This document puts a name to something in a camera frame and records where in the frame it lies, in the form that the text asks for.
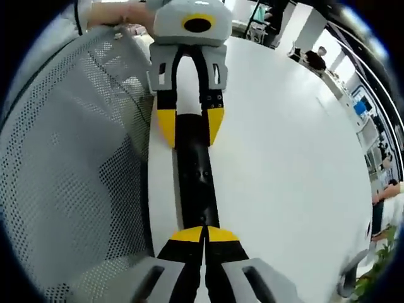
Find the person's hand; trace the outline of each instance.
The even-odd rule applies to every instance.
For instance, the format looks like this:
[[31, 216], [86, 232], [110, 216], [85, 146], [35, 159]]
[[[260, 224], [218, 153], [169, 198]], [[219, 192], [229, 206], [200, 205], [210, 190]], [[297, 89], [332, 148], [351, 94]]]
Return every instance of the person's hand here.
[[146, 28], [150, 36], [154, 36], [155, 13], [146, 8], [146, 3], [130, 2], [126, 21], [132, 24], [139, 24]]

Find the white table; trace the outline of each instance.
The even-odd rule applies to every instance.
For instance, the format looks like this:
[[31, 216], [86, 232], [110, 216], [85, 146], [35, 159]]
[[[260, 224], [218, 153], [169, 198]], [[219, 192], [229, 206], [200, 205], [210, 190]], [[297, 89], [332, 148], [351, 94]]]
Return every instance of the white table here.
[[[250, 258], [291, 279], [304, 302], [327, 302], [341, 267], [368, 244], [371, 186], [362, 149], [333, 94], [318, 97], [320, 88], [328, 89], [321, 79], [250, 41], [231, 37], [227, 45], [225, 118], [210, 148], [220, 225], [239, 236]], [[182, 59], [177, 79], [179, 113], [198, 112], [189, 58]], [[155, 113], [149, 148], [158, 254], [180, 228], [181, 211], [173, 151]]]

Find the gray plastic bracket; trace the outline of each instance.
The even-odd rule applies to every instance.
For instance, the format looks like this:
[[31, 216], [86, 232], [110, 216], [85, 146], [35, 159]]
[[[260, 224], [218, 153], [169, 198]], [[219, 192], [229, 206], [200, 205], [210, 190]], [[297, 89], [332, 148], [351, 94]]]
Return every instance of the gray plastic bracket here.
[[295, 284], [261, 259], [228, 262], [222, 266], [236, 303], [256, 303], [257, 299], [265, 303], [302, 302]]
[[356, 270], [359, 262], [361, 262], [367, 255], [368, 250], [365, 249], [358, 253], [349, 262], [346, 267], [341, 271], [342, 279], [338, 282], [336, 286], [336, 292], [343, 298], [349, 298], [355, 292], [356, 286]]
[[147, 288], [150, 278], [158, 273], [157, 282], [147, 298], [148, 303], [169, 303], [184, 263], [146, 257], [135, 267], [110, 281], [103, 302], [137, 302]]

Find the white wall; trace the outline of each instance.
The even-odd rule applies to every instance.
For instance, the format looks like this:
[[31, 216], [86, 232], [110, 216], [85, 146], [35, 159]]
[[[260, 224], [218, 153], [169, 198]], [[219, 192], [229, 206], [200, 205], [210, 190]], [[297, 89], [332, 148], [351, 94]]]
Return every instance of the white wall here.
[[323, 34], [326, 24], [326, 18], [312, 8], [310, 10], [310, 15], [306, 19], [306, 22], [297, 37], [296, 47], [300, 47], [303, 52], [310, 51], [314, 47], [316, 41]]
[[257, 2], [249, 0], [225, 0], [225, 5], [233, 11], [233, 20], [248, 22], [251, 16], [251, 8], [255, 7]]
[[356, 89], [361, 84], [362, 84], [362, 82], [356, 73], [353, 74], [352, 77], [348, 81], [345, 82], [345, 86], [350, 93], [352, 93], [354, 91], [354, 89]]
[[312, 9], [313, 8], [311, 6], [297, 3], [290, 20], [285, 27], [279, 46], [275, 49], [275, 51], [282, 52], [284, 54], [290, 51], [293, 41], [297, 40], [297, 37], [310, 16]]

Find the yellow ring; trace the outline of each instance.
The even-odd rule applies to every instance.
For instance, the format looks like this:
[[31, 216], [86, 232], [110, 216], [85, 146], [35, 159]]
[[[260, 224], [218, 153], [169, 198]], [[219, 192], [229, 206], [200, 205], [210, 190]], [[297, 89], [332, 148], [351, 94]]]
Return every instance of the yellow ring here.
[[216, 23], [216, 19], [215, 19], [215, 17], [213, 17], [213, 16], [210, 16], [210, 15], [207, 15], [207, 14], [195, 13], [195, 14], [188, 15], [188, 16], [186, 16], [184, 19], [182, 19], [182, 21], [181, 21], [182, 27], [183, 27], [184, 29], [186, 29], [186, 28], [185, 28], [185, 23], [186, 23], [187, 21], [189, 21], [189, 20], [192, 20], [192, 19], [204, 19], [204, 20], [206, 20], [206, 21], [209, 21], [211, 28], [214, 27], [214, 26], [215, 26], [215, 23]]

